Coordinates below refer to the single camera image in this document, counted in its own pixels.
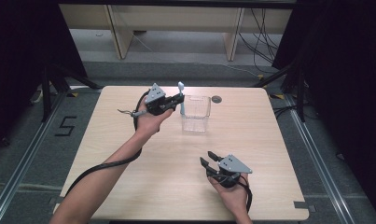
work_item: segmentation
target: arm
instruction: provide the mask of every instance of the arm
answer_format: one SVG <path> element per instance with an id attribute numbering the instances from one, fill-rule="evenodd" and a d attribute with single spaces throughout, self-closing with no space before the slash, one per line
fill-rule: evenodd
<path id="1" fill-rule="evenodd" d="M 145 109 L 144 100 L 140 105 L 141 109 Z M 168 110 L 158 116 L 148 113 L 140 116 L 136 132 L 105 162 L 121 161 L 135 155 L 172 113 L 173 110 Z M 54 213 L 50 224 L 88 223 L 127 166 L 128 164 L 103 169 L 85 176 L 65 197 Z"/>
<path id="2" fill-rule="evenodd" d="M 241 176 L 248 180 L 248 174 L 241 174 Z M 219 193 L 223 204 L 225 204 L 226 208 L 228 208 L 234 215 L 237 224 L 252 224 L 252 220 L 246 211 L 247 194 L 245 189 L 240 185 L 225 189 L 212 177 L 208 177 L 208 180 Z M 240 182 L 243 184 L 248 184 L 244 183 L 244 180 L 241 178 Z"/>

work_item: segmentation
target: wooden table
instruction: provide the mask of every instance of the wooden table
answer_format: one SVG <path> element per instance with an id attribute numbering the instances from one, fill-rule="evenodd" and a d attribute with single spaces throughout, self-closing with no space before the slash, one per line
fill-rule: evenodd
<path id="1" fill-rule="evenodd" d="M 133 110 L 150 87 L 105 87 L 91 116 L 61 196 L 88 168 L 103 162 L 134 132 Z M 167 96 L 178 88 L 161 87 Z M 211 150 L 230 153 L 253 170 L 249 182 L 254 220 L 303 220 L 309 212 L 283 137 L 263 89 L 186 87 L 186 95 L 218 95 L 211 104 L 206 133 L 182 131 L 179 106 L 144 146 L 93 219 L 108 220 L 233 220 L 200 164 Z"/>

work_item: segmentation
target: gray carpet floor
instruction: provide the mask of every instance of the gray carpet floor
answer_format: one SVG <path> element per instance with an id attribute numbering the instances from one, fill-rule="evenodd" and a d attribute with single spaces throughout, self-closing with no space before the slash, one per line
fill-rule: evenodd
<path id="1" fill-rule="evenodd" d="M 183 81 L 186 86 L 250 87 L 259 82 L 256 75 L 267 77 L 276 71 L 271 67 L 259 67 L 260 70 L 269 72 L 264 73 L 255 66 L 229 68 L 224 65 L 197 63 L 85 62 L 84 64 L 90 79 L 100 85 L 151 86 L 156 82 L 160 86 L 173 86 L 178 81 Z M 68 79 L 68 82 L 71 86 L 81 85 L 73 79 Z M 280 78 L 269 84 L 266 90 L 269 94 L 280 94 L 281 83 L 282 79 Z M 1 223 L 49 222 L 54 201 L 60 194 L 99 95 L 98 92 L 83 91 L 76 97 L 63 99 L 50 129 Z M 286 106 L 283 99 L 270 99 L 270 101 L 274 108 Z M 314 108 L 306 106 L 304 112 L 306 125 L 320 148 L 327 167 L 348 203 L 356 223 L 375 224 L 375 211 L 348 165 L 336 158 L 335 154 L 338 149 L 327 134 L 326 127 L 316 116 Z M 60 124 L 65 116 L 76 117 L 69 119 L 67 123 L 75 128 L 69 136 L 57 136 L 58 133 L 67 132 L 65 129 L 60 129 Z M 10 146 L 0 146 L 0 192 L 33 139 L 41 119 L 42 105 L 40 103 L 27 107 L 8 136 Z M 289 111 L 278 118 L 278 124 L 303 195 L 310 206 L 310 217 L 301 223 L 341 223 Z M 93 220 L 91 223 L 108 223 L 108 220 Z M 257 221 L 255 223 L 297 222 Z"/>

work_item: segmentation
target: hand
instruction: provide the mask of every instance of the hand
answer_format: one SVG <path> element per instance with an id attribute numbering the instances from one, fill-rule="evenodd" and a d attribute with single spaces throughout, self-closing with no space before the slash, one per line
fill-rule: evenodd
<path id="1" fill-rule="evenodd" d="M 143 98 L 139 105 L 138 111 L 146 110 L 145 99 Z M 145 113 L 138 117 L 137 133 L 148 135 L 149 137 L 159 131 L 161 123 L 173 114 L 172 109 L 168 109 L 164 113 L 154 116 L 150 113 Z"/>
<path id="2" fill-rule="evenodd" d="M 241 173 L 241 176 L 244 177 L 246 181 L 248 181 L 248 174 Z M 247 193 L 243 186 L 235 185 L 232 188 L 226 189 L 212 177 L 208 177 L 208 180 L 219 193 L 223 204 L 225 204 L 226 208 L 228 208 L 232 212 L 232 214 L 234 214 L 235 216 L 238 216 L 241 213 L 247 214 Z M 240 182 L 242 184 L 248 185 L 248 183 L 245 183 L 245 180 L 243 178 L 240 178 Z"/>

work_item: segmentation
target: clear plastic container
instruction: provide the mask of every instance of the clear plastic container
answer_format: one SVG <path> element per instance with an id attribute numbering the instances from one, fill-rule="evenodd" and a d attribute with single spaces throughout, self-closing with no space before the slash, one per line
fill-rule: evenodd
<path id="1" fill-rule="evenodd" d="M 188 132 L 206 132 L 211 111 L 211 98 L 185 95 L 183 107 L 185 114 L 182 115 L 182 129 Z"/>

